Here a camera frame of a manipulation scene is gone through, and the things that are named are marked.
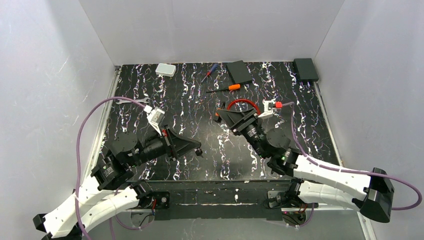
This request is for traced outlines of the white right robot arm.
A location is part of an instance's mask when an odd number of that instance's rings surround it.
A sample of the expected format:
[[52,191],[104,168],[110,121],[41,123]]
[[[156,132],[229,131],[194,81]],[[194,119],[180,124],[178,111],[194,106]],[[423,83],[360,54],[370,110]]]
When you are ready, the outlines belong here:
[[380,223],[391,219],[394,186],[383,169],[357,171],[340,167],[291,147],[281,128],[265,131],[255,109],[216,113],[236,136],[243,136],[273,173],[294,178],[285,197],[304,204],[325,203],[358,211]]

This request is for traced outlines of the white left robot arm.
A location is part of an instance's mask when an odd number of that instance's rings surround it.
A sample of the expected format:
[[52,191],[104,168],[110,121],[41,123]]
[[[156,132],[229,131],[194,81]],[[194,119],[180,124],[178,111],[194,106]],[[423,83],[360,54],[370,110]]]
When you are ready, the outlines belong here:
[[201,142],[174,132],[167,125],[145,140],[134,132],[118,134],[107,146],[91,174],[59,207],[37,214],[34,227],[45,240],[80,240],[88,230],[124,210],[156,204],[155,192],[145,180],[128,183],[138,167],[161,156],[176,160],[190,151],[203,152]]

